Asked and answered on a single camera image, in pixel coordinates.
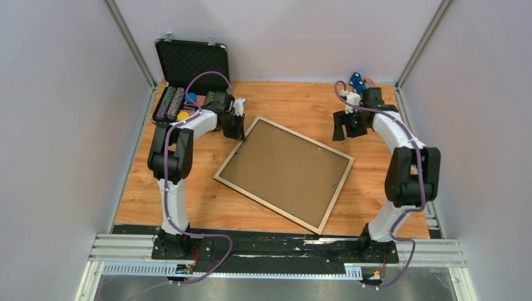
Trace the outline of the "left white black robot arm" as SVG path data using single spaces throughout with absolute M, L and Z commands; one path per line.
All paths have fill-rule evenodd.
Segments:
M 157 247 L 177 259 L 187 258 L 192 251 L 185 185 L 193 165 L 194 142 L 217 129 L 227 138 L 244 141 L 246 102 L 245 98 L 216 92 L 212 101 L 205 101 L 184 120 L 156 126 L 147 165 L 162 198 L 162 225 Z

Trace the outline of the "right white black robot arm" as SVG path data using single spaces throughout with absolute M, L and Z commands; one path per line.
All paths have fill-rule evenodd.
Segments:
M 376 132 L 391 152 L 384 181 L 387 198 L 377 216 L 366 224 L 354 250 L 364 261 L 380 262 L 391 256 L 397 231 L 416 212 L 437 196 L 441 153 L 427 147 L 407 128 L 394 105 L 386 104 L 380 88 L 361 93 L 334 90 L 345 105 L 335 112 L 332 139 L 342 141 Z

